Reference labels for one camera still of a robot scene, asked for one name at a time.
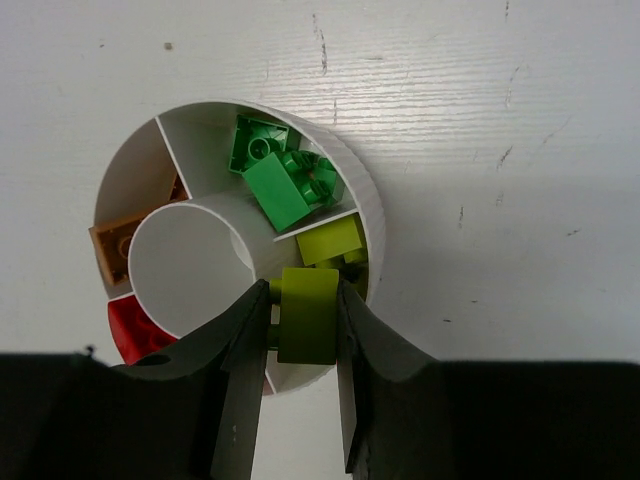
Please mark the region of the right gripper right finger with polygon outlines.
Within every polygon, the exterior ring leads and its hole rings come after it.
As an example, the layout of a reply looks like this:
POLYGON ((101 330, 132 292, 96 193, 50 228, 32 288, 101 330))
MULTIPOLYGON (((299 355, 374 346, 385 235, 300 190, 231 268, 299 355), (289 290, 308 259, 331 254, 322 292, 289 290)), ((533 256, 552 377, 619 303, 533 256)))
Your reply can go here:
POLYGON ((355 479, 635 479, 639 367, 438 360, 337 290, 346 472, 355 479))

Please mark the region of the yellow lego piece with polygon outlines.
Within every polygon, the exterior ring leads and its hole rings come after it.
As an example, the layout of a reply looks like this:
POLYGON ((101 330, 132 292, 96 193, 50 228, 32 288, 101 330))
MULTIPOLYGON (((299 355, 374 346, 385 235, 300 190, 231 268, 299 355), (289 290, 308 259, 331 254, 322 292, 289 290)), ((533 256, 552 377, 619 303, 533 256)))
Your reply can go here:
POLYGON ((336 269, 355 282, 368 266, 366 238, 358 214, 304 231, 296 241, 307 267, 336 269))

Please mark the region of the green lego brick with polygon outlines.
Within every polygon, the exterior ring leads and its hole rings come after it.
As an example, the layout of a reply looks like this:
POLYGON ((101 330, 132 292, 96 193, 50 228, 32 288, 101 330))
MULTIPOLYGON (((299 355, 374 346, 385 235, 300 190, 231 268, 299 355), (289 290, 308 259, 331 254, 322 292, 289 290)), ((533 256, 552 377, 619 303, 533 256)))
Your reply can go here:
POLYGON ((285 150, 289 128, 284 125, 238 115, 228 163, 232 173, 241 174, 271 153, 285 150))
POLYGON ((332 163, 306 150, 268 154, 242 176, 277 232, 340 202, 345 190, 332 163))

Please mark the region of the orange lego brick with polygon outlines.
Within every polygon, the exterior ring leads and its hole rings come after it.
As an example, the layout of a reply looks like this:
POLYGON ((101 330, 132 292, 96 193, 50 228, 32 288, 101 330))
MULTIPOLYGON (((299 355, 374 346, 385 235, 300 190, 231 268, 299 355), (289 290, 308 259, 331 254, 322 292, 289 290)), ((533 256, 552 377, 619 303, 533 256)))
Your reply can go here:
POLYGON ((168 197, 159 205, 89 228, 100 272, 110 287, 116 287, 129 280, 130 245, 141 222, 161 206, 188 199, 186 189, 176 171, 172 173, 171 180, 168 197))

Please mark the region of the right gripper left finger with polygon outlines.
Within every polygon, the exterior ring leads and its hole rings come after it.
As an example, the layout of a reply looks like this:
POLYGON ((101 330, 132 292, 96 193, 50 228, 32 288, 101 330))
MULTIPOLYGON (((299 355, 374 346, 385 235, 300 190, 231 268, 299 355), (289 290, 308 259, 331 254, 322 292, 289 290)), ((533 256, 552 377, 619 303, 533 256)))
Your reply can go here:
POLYGON ((132 365, 86 353, 1 358, 5 479, 247 479, 269 287, 132 365))

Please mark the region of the yellow-green lego brick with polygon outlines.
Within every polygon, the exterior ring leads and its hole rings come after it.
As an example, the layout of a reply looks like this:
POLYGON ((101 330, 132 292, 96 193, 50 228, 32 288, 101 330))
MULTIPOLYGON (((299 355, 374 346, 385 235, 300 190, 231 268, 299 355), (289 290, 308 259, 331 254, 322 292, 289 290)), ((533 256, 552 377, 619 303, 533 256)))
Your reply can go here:
POLYGON ((279 308, 279 322, 268 329, 268 345, 282 364, 336 363, 336 269, 287 267, 269 282, 271 303, 279 308))

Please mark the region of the red lego brick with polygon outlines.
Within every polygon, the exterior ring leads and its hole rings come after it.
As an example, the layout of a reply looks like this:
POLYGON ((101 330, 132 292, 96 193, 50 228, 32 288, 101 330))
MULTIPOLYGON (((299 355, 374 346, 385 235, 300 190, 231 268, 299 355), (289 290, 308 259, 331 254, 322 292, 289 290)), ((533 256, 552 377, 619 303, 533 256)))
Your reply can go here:
POLYGON ((133 294, 109 301, 107 317, 113 341, 126 365, 176 341, 147 316, 133 294))

